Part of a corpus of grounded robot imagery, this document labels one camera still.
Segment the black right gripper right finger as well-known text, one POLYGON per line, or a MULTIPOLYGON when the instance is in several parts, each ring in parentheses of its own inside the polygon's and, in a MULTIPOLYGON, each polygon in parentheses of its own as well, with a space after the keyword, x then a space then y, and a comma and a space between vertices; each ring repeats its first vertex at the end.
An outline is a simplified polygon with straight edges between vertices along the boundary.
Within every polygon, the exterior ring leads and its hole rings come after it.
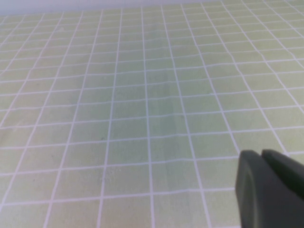
POLYGON ((277 177, 297 195, 304 194, 304 166, 275 150, 265 149, 261 154, 277 177))

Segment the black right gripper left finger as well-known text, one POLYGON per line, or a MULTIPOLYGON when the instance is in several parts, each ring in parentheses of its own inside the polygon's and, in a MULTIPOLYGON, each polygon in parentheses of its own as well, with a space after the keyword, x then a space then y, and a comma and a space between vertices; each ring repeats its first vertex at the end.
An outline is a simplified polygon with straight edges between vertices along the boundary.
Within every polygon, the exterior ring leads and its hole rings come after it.
POLYGON ((240 153, 235 191, 241 227, 304 226, 304 195, 287 188, 261 154, 253 150, 240 153))

